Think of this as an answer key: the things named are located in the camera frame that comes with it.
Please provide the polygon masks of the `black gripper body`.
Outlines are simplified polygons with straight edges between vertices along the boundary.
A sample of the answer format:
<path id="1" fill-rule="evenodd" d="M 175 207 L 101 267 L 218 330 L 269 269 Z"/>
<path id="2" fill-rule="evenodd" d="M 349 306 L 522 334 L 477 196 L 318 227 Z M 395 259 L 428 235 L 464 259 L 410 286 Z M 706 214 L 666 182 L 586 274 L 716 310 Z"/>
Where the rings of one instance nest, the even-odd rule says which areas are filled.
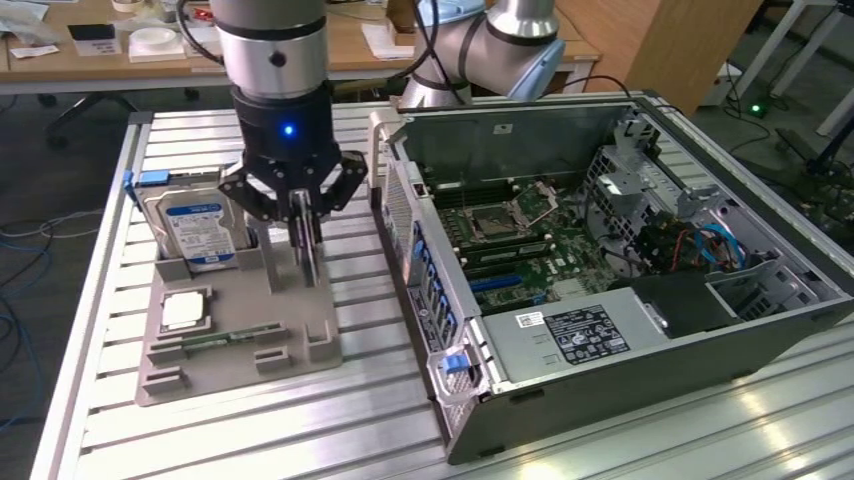
<path id="1" fill-rule="evenodd" d="M 342 154 L 334 137 L 330 84 L 293 98 L 262 98 L 231 90 L 243 135 L 243 167 L 281 196 L 321 185 Z"/>

